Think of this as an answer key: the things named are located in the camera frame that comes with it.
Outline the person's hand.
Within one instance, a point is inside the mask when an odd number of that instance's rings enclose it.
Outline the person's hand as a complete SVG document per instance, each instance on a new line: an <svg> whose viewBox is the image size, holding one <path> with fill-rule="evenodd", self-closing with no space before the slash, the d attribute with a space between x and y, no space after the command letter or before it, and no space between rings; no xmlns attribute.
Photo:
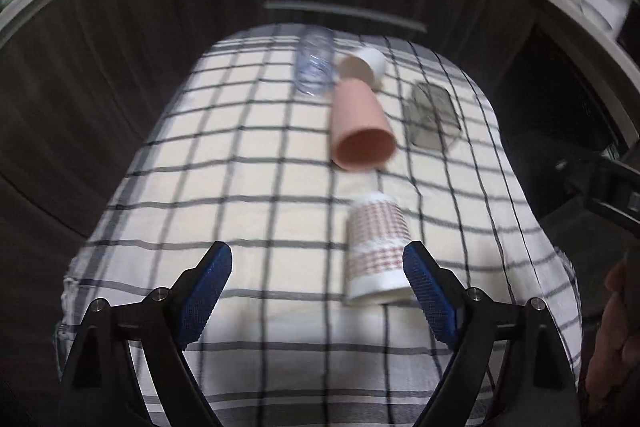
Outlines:
<svg viewBox="0 0 640 427"><path fill-rule="evenodd" d="M626 285L625 261L608 273L605 287L610 298L603 310L596 344L586 375L589 408L599 410L610 392L639 364L639 336L629 332L628 313L623 298Z"/></svg>

